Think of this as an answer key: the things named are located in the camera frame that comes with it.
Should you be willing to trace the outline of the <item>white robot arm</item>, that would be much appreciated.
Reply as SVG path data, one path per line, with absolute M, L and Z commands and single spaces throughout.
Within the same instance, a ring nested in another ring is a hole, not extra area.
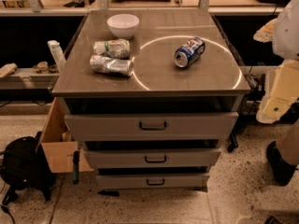
M 256 114 L 261 123 L 274 123 L 299 98 L 299 0 L 291 0 L 253 36 L 259 42 L 272 42 L 273 53 L 284 59 L 274 70 L 274 80 L 265 86 L 265 95 Z

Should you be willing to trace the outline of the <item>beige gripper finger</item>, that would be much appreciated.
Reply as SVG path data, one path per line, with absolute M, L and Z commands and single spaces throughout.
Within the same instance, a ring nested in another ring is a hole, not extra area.
M 273 19 L 261 27 L 253 36 L 253 39 L 258 42 L 271 42 L 277 20 Z
M 299 62 L 284 60 L 266 73 L 265 95 L 259 105 L 256 119 L 272 124 L 291 108 L 299 98 Z

